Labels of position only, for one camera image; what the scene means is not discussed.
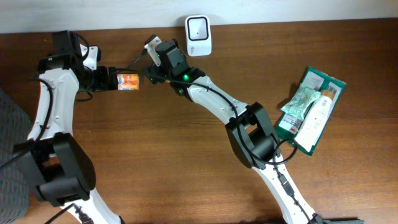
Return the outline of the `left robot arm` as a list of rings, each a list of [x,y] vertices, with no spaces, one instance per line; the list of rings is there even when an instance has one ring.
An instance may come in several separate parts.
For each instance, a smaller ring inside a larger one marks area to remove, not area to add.
[[[81,92],[115,90],[117,79],[98,66],[101,50],[72,31],[52,34],[53,52],[39,61],[40,98],[34,125],[13,156],[36,199],[70,212],[80,223],[123,223],[96,189],[95,168],[73,137]]]

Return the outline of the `green white 3M bag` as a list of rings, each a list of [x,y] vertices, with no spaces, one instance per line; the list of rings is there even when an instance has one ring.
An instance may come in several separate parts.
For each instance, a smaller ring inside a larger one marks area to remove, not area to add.
[[[312,67],[307,68],[291,100],[282,108],[276,125],[281,139],[293,139],[311,156],[323,134],[346,83]]]

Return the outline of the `orange tissue pack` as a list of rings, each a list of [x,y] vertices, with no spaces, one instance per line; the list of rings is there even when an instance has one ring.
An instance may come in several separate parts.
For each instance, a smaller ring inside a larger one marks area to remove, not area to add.
[[[139,76],[138,74],[127,73],[117,74],[118,90],[138,90]]]

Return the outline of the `white tube gold cap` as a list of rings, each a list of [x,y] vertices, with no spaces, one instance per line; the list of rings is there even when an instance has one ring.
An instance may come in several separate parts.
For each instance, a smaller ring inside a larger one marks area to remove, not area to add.
[[[314,102],[307,113],[307,117],[295,137],[295,141],[303,147],[305,152],[312,150],[312,146],[321,135],[326,125],[334,96],[335,94],[332,91],[322,90],[319,99]]]

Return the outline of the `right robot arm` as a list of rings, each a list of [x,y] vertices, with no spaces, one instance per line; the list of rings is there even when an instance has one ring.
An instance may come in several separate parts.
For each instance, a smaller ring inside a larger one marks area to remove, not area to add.
[[[188,65],[175,40],[158,37],[145,42],[153,64],[144,70],[152,83],[168,81],[175,92],[203,106],[226,128],[235,156],[256,171],[276,199],[286,223],[321,223],[322,218],[305,201],[289,175],[279,139],[262,105],[247,105],[218,88],[202,70]]]

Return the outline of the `teal snack packet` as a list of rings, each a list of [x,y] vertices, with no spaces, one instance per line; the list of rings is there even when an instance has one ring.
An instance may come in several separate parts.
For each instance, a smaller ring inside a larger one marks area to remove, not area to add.
[[[320,91],[300,85],[292,99],[280,110],[285,114],[291,115],[294,118],[303,121],[305,119],[307,108],[317,99],[319,99],[320,95]]]

